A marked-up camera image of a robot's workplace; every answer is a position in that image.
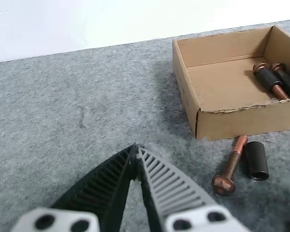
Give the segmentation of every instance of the gray carpet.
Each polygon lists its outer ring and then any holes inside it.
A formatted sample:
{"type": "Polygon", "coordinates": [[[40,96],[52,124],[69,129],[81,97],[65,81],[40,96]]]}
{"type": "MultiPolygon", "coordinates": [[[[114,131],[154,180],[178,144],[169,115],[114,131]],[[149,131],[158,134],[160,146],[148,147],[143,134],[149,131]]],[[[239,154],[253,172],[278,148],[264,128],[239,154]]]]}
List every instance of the gray carpet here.
{"type": "MultiPolygon", "coordinates": [[[[290,21],[277,23],[290,33],[290,21]]],[[[196,35],[252,29],[250,26],[196,35]]],[[[290,131],[264,143],[270,179],[235,175],[236,192],[212,193],[233,140],[192,137],[172,73],[172,38],[0,63],[0,232],[49,206],[83,175],[134,142],[173,163],[255,232],[290,221],[290,131]]],[[[121,231],[148,232],[141,188],[132,182],[121,231]]]]}

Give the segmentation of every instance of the bolt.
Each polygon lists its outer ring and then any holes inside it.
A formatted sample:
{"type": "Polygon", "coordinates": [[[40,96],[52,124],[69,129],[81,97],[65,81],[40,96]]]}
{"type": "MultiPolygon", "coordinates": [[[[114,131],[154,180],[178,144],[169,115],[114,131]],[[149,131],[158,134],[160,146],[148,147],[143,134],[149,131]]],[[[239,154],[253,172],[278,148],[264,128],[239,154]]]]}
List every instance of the bolt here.
{"type": "Polygon", "coordinates": [[[271,70],[281,80],[284,90],[290,96],[290,73],[286,71],[286,65],[283,63],[275,63],[272,65],[271,70]]]}
{"type": "Polygon", "coordinates": [[[233,152],[230,154],[229,161],[221,175],[216,175],[212,179],[214,191],[222,196],[226,196],[229,193],[234,192],[235,185],[232,181],[236,166],[240,160],[243,152],[243,147],[247,144],[248,137],[241,135],[238,137],[233,152]]]}
{"type": "Polygon", "coordinates": [[[259,62],[253,66],[253,73],[257,76],[261,84],[272,91],[280,100],[290,99],[281,88],[282,82],[272,73],[269,63],[259,62]]]}

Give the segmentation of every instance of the cardboard box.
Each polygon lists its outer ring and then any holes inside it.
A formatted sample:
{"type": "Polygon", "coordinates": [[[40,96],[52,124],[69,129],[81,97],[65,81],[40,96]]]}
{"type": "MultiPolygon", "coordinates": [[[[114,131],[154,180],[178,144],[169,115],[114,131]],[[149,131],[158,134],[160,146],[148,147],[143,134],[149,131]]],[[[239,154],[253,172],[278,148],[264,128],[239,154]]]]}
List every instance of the cardboard box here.
{"type": "Polygon", "coordinates": [[[197,139],[290,130],[290,100],[259,84],[258,61],[290,71],[290,35],[273,26],[173,41],[173,70],[197,139]]]}

